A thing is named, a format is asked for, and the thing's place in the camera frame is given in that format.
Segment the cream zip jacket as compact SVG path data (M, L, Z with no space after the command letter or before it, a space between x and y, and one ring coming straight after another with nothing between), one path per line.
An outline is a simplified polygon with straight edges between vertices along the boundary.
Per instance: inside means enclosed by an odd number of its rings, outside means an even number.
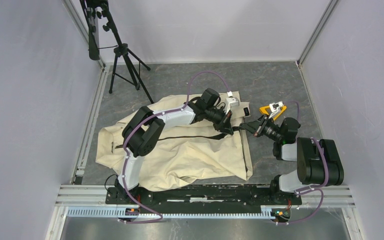
M179 107L186 95L169 95L149 105L151 110ZM137 111L98 132L95 162L122 172L125 159L122 131ZM207 120L164 130L160 139L190 136L158 141L156 147L144 157L138 175L141 187L152 192L177 189L196 180L236 176L244 181L253 175L253 166L246 132L236 131L220 140L207 139L220 134Z

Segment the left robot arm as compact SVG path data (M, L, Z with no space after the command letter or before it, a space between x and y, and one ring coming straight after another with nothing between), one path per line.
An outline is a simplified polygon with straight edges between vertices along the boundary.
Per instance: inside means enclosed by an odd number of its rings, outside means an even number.
M210 139L221 140L236 131L231 124L232 108L239 104L232 92L227 92L227 97L221 101L218 92L207 88L201 96L188 97L179 107L159 111L141 107L122 131L123 144L120 147L125 151L125 158L121 174L114 184L119 199L125 204L136 200L144 157L155 148L163 130L207 120L219 133Z

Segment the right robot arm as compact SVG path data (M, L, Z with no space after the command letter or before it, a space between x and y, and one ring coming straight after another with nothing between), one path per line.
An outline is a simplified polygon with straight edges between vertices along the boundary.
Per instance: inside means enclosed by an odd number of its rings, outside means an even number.
M345 172L332 139L317 140L313 137L299 137L299 121L286 117L281 125L263 115L258 120L240 124L255 137L265 136L273 141L273 156L280 161L296 163L296 169L277 175L270 182L269 199L282 204L289 194L302 195L319 188L342 185Z

